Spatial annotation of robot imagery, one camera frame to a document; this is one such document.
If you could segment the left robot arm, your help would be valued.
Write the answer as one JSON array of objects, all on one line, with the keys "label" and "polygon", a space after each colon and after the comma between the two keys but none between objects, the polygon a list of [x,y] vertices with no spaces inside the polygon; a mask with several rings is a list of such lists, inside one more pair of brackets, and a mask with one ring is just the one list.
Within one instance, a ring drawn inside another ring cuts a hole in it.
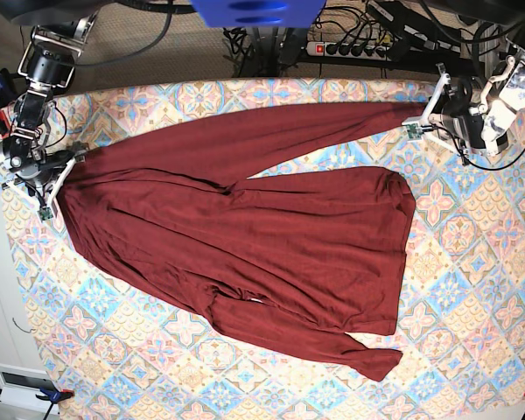
[{"label": "left robot arm", "polygon": [[412,139],[428,139],[457,153],[496,156],[507,148],[507,132],[525,109],[525,1],[447,1],[444,7],[479,20],[472,38],[449,37],[472,48],[475,68],[484,43],[504,40],[507,53],[491,76],[481,76],[479,88],[468,77],[452,80],[438,64],[439,79],[423,113],[403,125]]}]

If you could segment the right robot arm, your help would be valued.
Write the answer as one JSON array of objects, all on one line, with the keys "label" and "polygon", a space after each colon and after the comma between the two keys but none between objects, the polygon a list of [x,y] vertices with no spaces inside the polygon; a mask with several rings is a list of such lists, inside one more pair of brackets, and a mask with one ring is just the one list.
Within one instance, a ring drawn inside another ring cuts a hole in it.
[{"label": "right robot arm", "polygon": [[56,109],[54,92],[70,85],[74,65],[103,5],[103,1],[0,1],[3,18],[31,27],[17,69],[27,90],[14,105],[10,133],[0,142],[0,163],[41,201],[74,158],[72,151],[49,154],[46,149],[52,144],[42,127]]}]

